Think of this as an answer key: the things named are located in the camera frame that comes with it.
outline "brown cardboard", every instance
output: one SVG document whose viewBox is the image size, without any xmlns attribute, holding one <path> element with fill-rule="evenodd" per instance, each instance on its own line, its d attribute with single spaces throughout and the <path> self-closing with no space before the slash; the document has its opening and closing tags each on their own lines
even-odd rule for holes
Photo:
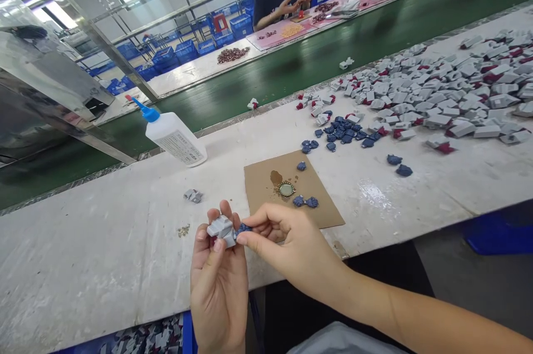
<svg viewBox="0 0 533 354">
<path fill-rule="evenodd" d="M 301 161 L 305 161 L 307 165 L 305 171 L 296 169 Z M 296 192 L 289 198 L 284 198 L 275 192 L 276 185 L 283 181 L 292 183 L 296 189 Z M 250 214 L 255 213 L 263 203 L 268 201 L 305 212 L 321 229 L 345 224 L 339 210 L 316 174 L 309 157 L 301 150 L 245 166 L 244 184 Z M 305 200 L 311 196 L 316 197 L 318 207 L 313 209 L 305 204 L 300 208 L 296 207 L 293 200 L 298 195 L 302 195 Z"/>
</svg>

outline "white plastic bottle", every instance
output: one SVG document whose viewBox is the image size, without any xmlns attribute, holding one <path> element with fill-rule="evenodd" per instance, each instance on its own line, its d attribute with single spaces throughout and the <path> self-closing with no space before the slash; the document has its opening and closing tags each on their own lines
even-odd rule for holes
<svg viewBox="0 0 533 354">
<path fill-rule="evenodd" d="M 148 121 L 146 137 L 188 167 L 200 165 L 207 160 L 207 151 L 200 140 L 175 113 L 159 114 L 157 110 L 146 107 L 137 99 L 133 100 Z"/>
</svg>

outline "metal pole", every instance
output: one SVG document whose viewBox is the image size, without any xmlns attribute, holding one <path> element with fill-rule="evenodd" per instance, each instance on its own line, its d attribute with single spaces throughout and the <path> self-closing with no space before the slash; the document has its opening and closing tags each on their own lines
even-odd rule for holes
<svg viewBox="0 0 533 354">
<path fill-rule="evenodd" d="M 153 103 L 158 95 L 74 0 L 54 0 Z"/>
<path fill-rule="evenodd" d="M 3 68 L 0 68 L 0 92 L 3 103 L 42 119 L 61 132 L 123 163 L 136 162 L 118 148 L 112 136 Z"/>
</svg>

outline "conveyor belt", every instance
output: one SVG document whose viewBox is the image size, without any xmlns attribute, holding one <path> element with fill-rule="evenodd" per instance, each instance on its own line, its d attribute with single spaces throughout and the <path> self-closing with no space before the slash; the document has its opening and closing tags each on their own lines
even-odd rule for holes
<svg viewBox="0 0 533 354">
<path fill-rule="evenodd" d="M 252 97 L 263 105 L 332 78 L 348 56 L 356 68 L 524 1 L 398 0 L 163 99 L 158 108 L 176 112 L 192 131 L 198 131 L 248 111 L 246 104 Z M 102 129 L 137 153 L 154 147 L 144 136 L 145 121 L 138 112 Z M 1 168 L 0 209 L 115 163 L 70 140 L 34 159 Z"/>
</svg>

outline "gray plastic part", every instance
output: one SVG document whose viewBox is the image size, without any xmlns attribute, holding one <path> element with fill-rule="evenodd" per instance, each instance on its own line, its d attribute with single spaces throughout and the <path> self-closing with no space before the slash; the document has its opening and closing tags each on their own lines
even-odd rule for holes
<svg viewBox="0 0 533 354">
<path fill-rule="evenodd" d="M 501 129 L 498 125 L 487 125 L 477 128 L 474 132 L 474 138 L 497 138 L 500 133 Z"/>
</svg>

